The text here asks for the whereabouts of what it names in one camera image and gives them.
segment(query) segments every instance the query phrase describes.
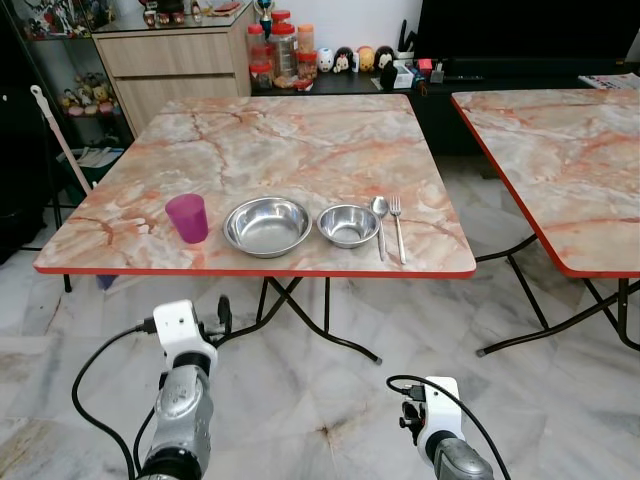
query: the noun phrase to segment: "metal bowl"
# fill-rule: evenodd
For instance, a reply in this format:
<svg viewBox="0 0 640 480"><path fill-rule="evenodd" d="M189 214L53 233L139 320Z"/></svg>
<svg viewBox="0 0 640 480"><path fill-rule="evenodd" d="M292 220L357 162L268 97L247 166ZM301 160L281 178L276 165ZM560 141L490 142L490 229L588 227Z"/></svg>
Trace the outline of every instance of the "metal bowl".
<svg viewBox="0 0 640 480"><path fill-rule="evenodd" d="M281 197L262 197L237 206L224 222L231 245L258 258L275 258L297 247L311 231L302 205Z"/></svg>
<svg viewBox="0 0 640 480"><path fill-rule="evenodd" d="M371 210L357 205L336 205L318 216L318 229L340 248L356 248L375 237L380 219Z"/></svg>

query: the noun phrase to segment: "pink cup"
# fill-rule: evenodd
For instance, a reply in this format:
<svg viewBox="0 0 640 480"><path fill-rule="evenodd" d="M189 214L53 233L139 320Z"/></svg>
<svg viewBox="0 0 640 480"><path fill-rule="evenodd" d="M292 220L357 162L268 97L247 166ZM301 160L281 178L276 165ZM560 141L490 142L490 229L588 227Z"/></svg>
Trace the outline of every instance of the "pink cup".
<svg viewBox="0 0 640 480"><path fill-rule="evenodd" d="M198 243L207 238L207 213L204 209L204 199L200 195L178 195L167 202L164 211L185 242Z"/></svg>

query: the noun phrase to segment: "plastic jar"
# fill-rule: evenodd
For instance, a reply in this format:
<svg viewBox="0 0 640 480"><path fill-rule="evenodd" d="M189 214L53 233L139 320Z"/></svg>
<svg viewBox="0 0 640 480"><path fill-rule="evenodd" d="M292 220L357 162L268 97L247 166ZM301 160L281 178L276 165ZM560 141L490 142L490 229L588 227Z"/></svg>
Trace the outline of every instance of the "plastic jar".
<svg viewBox="0 0 640 480"><path fill-rule="evenodd" d="M298 51L303 53L311 53L315 51L313 43L313 25L298 26Z"/></svg>
<svg viewBox="0 0 640 480"><path fill-rule="evenodd" d="M318 76L318 54L298 51L298 78L313 80Z"/></svg>
<svg viewBox="0 0 640 480"><path fill-rule="evenodd" d="M266 58L266 42L264 39L264 30L262 25L253 24L249 25L247 29L247 48L249 52L249 64L252 63L267 63ZM254 59L260 55L264 56L263 59Z"/></svg>
<svg viewBox="0 0 640 480"><path fill-rule="evenodd" d="M249 72L251 73L251 89L256 90L271 90L273 87L273 71L271 65L264 63L261 65L249 65Z"/></svg>
<svg viewBox="0 0 640 480"><path fill-rule="evenodd" d="M289 23L274 25L269 43L273 45L274 84L276 87L288 88L293 83L292 78L298 73L296 29Z"/></svg>
<svg viewBox="0 0 640 480"><path fill-rule="evenodd" d="M274 25L291 23L291 12L289 10L274 10L271 12L271 18L273 19Z"/></svg>

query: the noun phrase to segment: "black cable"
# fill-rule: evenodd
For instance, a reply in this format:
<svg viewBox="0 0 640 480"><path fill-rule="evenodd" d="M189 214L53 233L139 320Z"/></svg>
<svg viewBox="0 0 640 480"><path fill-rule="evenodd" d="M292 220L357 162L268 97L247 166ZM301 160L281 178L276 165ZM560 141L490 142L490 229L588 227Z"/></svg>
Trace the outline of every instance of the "black cable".
<svg viewBox="0 0 640 480"><path fill-rule="evenodd" d="M91 425L93 425L94 427L102 430L104 433L106 433L111 438L113 438L115 440L115 442L118 444L118 446L120 447L120 450L122 450L122 454L124 455L124 459L127 462L127 475L128 475L129 480L134 480L135 479L135 471L133 469L134 465L133 465L133 460L131 458L131 453L129 453L129 447L127 447L127 444L125 443L125 441L122 439L122 437L115 430L113 430L112 428L108 427L107 425L105 425L101 421L97 420L96 418L92 417L82 407L82 405L80 404L80 400L78 400L78 387L80 386L80 381L82 380L82 377L87 372L87 370L89 369L91 364L95 361L96 358L98 358L98 355L100 355L104 350L107 349L107 347L109 347L109 345L111 345L112 343L114 343L117 340L120 340L122 337L126 337L127 335L130 335L132 333L142 332L142 331L144 331L143 325L137 325L137 326L129 328L129 329L125 330L124 332L121 332L121 333L115 335L114 337L111 337L109 340L107 340L93 355L91 355L91 358L89 358L89 360L87 360L86 363L82 366L82 368L80 369L80 372L78 372L78 376L76 377L76 381L73 382L73 387L71 388L71 400L73 401L73 406L76 408L78 413L82 416L82 418L84 418Z"/></svg>
<svg viewBox="0 0 640 480"><path fill-rule="evenodd" d="M142 466L140 465L140 456L138 454L138 450L140 449L140 441L142 440L142 435L144 435L144 431L147 429L149 422L153 418L153 412L154 412L154 409L152 407L151 411L147 415L147 418L145 418L144 422L142 422L142 425L140 425L140 430L138 430L138 433L136 434L136 439L133 442L133 463L135 463L136 471L138 473L142 471Z"/></svg>
<svg viewBox="0 0 640 480"><path fill-rule="evenodd" d="M426 380L416 375L393 375L387 378L387 387L389 387L394 392L398 392L402 395L407 395L408 393L408 389L396 387L395 385L393 385L393 382L397 380L410 380L412 382L420 382L425 385L429 385L431 388L435 388L439 392L443 393L445 396L449 398L449 400L451 400L458 407L460 407L460 410L462 410L464 413L467 414L467 417L469 417L471 421L475 424L475 426L478 427L478 430L480 430L480 433L489 444L489 448L491 448L493 455L496 457L496 460L498 461L498 465L500 466L500 470L502 471L502 475L504 475L504 478L506 480L511 480L511 477L509 476L509 472L507 471L507 466L504 464L504 461L500 456L500 452L498 452L498 447L496 447L496 444L493 443L493 440L491 440L491 437L489 436L489 432L485 430L485 428L482 426L482 423L480 423L480 420L478 420L476 416L471 412L471 410L469 410L469 407L467 407L462 401L458 400L447 389L442 388L437 383L433 383L430 380Z"/></svg>

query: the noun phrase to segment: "folding table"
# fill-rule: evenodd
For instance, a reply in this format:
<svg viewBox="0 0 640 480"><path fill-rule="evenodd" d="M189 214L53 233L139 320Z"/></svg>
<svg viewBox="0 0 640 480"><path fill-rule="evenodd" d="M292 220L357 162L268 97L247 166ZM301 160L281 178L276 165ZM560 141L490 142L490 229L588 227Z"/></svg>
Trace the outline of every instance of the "folding table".
<svg viewBox="0 0 640 480"><path fill-rule="evenodd" d="M604 311L620 340L629 294L640 289L640 95L635 90L465 92L453 102L535 234L477 262L506 257L543 330L478 350L548 337ZM581 278L596 303L550 327L513 254L539 239L556 267ZM618 279L603 298L590 278ZM618 303L618 318L609 307Z"/></svg>
<svg viewBox="0 0 640 480"><path fill-rule="evenodd" d="M209 235L185 244L164 206L194 192L206 202ZM384 221L388 258L376 240L343 250L314 227L289 254L258 259L222 233L236 205L288 197L312 217L331 205L368 205L398 195L407 263L400 263L393 220ZM323 338L379 362L366 348L329 333L331 277L466 278L475 260L406 97L359 95L185 99L169 102L45 246L42 273L264 277L255 325L287 302ZM276 277L293 277L284 287ZM325 277L324 325L293 299L304 277ZM271 285L280 298L265 314Z"/></svg>

